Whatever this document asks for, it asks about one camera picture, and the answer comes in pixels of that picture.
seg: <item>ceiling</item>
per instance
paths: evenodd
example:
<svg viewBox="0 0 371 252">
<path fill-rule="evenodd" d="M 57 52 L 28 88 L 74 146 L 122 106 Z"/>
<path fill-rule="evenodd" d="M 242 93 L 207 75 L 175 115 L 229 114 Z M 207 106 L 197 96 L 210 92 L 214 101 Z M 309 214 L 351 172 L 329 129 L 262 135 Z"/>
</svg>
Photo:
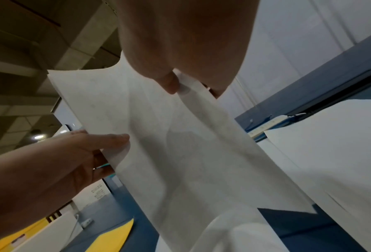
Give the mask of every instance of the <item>ceiling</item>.
<svg viewBox="0 0 371 252">
<path fill-rule="evenodd" d="M 116 15 L 100 0 L 0 0 L 0 154 L 60 128 L 47 69 L 106 68 L 120 53 Z"/>
</svg>

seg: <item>stack of paper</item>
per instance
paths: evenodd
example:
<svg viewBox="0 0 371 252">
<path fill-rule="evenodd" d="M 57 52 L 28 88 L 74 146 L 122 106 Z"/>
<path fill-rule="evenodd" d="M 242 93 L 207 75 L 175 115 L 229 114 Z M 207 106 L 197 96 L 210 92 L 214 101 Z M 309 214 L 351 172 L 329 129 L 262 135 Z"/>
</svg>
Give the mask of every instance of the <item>stack of paper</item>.
<svg viewBox="0 0 371 252">
<path fill-rule="evenodd" d="M 178 76 L 181 89 L 169 95 L 123 54 L 107 69 L 49 74 L 89 133 L 130 135 L 127 155 L 103 153 L 172 251 L 190 251 L 213 220 L 232 228 L 239 221 L 228 214 L 234 211 L 313 212 L 304 193 L 203 85 Z"/>
<path fill-rule="evenodd" d="M 265 133 L 266 153 L 371 251 L 371 100 L 347 100 Z"/>
</svg>

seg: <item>yellow envelope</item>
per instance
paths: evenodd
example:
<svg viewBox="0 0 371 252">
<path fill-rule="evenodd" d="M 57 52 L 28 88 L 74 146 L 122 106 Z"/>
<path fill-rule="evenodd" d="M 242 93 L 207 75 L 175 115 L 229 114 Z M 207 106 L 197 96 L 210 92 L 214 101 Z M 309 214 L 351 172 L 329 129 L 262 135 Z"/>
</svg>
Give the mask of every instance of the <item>yellow envelope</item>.
<svg viewBox="0 0 371 252">
<path fill-rule="evenodd" d="M 132 229 L 134 219 L 128 223 L 106 232 L 90 245 L 86 252 L 118 252 Z"/>
</svg>

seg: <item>ceiling light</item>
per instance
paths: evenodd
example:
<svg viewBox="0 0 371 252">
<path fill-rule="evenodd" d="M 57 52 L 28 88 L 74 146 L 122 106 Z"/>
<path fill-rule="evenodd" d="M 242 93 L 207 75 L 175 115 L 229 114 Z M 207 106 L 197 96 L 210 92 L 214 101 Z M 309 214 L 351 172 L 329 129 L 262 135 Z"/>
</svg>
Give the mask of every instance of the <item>ceiling light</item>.
<svg viewBox="0 0 371 252">
<path fill-rule="evenodd" d="M 42 139 L 44 138 L 44 135 L 37 135 L 37 136 L 34 136 L 33 139 L 36 139 L 36 140 L 39 140 L 39 139 Z"/>
</svg>

